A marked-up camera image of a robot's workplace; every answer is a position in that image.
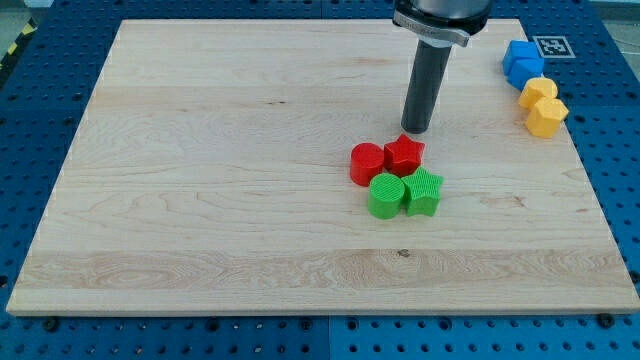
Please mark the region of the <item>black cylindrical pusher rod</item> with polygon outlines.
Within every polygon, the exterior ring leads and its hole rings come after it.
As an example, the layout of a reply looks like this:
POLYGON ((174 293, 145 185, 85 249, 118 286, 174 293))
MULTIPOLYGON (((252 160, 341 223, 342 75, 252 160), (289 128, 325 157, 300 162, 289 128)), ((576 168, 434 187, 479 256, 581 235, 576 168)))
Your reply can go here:
POLYGON ((405 131, 421 134, 429 128, 450 51, 418 42, 401 119, 405 131))

